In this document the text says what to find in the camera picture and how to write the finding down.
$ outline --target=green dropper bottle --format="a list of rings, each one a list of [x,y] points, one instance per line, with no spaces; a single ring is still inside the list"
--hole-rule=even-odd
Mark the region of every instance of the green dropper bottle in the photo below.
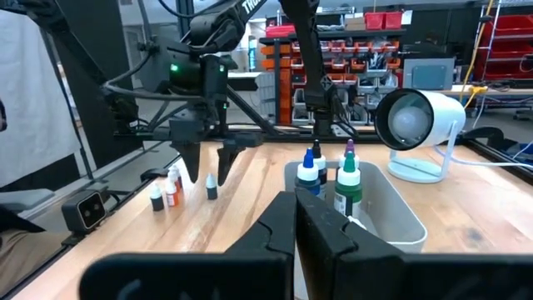
[[[355,155],[346,155],[344,168],[339,170],[335,183],[334,207],[345,216],[359,216],[362,200],[361,171],[356,168]]]

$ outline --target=blue cap bottle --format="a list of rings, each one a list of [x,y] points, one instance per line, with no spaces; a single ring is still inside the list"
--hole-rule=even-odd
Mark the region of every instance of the blue cap bottle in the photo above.
[[[296,173],[296,186],[305,188],[314,195],[320,193],[320,179],[318,178],[318,166],[313,162],[313,150],[308,148],[303,163],[298,165]]]

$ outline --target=black cap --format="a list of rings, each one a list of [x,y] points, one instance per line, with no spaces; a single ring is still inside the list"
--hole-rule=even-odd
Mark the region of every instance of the black cap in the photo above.
[[[320,150],[320,143],[318,140],[315,140],[313,143],[313,157],[314,158],[320,158],[322,156],[321,150]]]

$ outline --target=white lamp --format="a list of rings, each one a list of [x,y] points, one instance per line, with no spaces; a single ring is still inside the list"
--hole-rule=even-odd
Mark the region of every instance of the white lamp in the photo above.
[[[376,109],[377,135],[391,149],[388,171],[414,183],[438,183],[446,176],[457,134],[465,126],[461,104],[438,92],[409,88],[387,94]],[[429,147],[448,140],[442,165],[398,157],[398,151]]]

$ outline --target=white curtain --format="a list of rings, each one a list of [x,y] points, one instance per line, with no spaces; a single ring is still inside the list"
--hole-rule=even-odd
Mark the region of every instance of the white curtain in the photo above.
[[[7,131],[0,132],[0,187],[80,148],[38,26],[2,11],[0,99],[7,113]]]

